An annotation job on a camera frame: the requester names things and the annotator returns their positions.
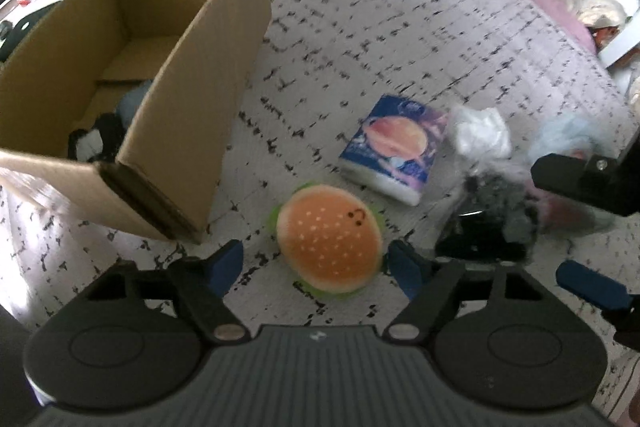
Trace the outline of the grey cat paw plush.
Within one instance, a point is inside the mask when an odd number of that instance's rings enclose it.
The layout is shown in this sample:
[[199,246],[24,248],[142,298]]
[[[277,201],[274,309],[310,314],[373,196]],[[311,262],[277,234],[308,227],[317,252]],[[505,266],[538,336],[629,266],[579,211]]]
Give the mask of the grey cat paw plush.
[[442,226],[434,254],[475,263],[525,263],[541,236],[574,239],[611,230],[612,213],[534,187],[520,165],[476,164]]

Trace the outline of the hamburger plush toy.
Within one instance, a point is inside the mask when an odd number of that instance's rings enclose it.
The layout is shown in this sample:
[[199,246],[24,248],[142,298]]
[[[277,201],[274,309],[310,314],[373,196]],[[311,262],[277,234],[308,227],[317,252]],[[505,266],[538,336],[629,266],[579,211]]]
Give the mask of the hamburger plush toy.
[[296,191],[278,211],[276,239],[291,269],[322,293],[359,291],[382,268],[384,241],[375,214],[332,185]]

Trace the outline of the blue tissue pack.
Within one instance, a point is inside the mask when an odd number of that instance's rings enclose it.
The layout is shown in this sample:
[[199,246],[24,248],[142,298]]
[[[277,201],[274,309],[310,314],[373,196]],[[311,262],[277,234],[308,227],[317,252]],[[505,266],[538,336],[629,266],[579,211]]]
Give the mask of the blue tissue pack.
[[338,158],[341,174],[416,207],[445,139],[449,114],[384,94]]

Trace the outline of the white cloth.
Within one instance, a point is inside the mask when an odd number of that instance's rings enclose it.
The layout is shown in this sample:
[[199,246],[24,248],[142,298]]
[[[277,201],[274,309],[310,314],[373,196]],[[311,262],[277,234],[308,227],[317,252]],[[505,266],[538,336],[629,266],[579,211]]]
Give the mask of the white cloth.
[[506,159],[512,154],[511,132],[495,107],[451,109],[447,135],[452,147],[466,159]]

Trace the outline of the black white plush toy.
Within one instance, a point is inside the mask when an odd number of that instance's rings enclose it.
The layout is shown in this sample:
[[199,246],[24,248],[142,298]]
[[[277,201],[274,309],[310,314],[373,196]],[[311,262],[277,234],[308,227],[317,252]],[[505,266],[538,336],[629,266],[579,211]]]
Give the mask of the black white plush toy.
[[67,140],[67,158],[80,162],[113,162],[131,119],[119,113],[103,113],[90,129],[75,129]]

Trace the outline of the brown cardboard box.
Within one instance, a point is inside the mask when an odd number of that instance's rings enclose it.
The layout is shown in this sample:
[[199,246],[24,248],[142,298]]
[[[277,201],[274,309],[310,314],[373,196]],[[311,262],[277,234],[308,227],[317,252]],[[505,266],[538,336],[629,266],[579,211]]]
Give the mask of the brown cardboard box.
[[[197,241],[270,0],[63,0],[1,69],[1,182],[56,215]],[[75,129],[131,119],[113,162],[67,158]]]

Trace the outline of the grey patterned bed cover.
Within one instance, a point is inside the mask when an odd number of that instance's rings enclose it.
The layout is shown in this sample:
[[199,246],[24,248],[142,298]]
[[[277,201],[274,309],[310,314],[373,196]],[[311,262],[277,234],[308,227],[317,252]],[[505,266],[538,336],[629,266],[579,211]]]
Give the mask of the grey patterned bed cover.
[[233,121],[199,244],[150,241],[1,195],[1,303],[28,329],[114,262],[163,268],[245,247],[227,305],[252,327],[373,324],[405,306],[385,275],[352,297],[308,291],[271,235],[277,205],[307,183],[343,184],[337,158],[378,98],[495,107],[524,155],[559,115],[597,124],[614,150],[636,118],[600,63],[528,0],[271,0],[272,22]]

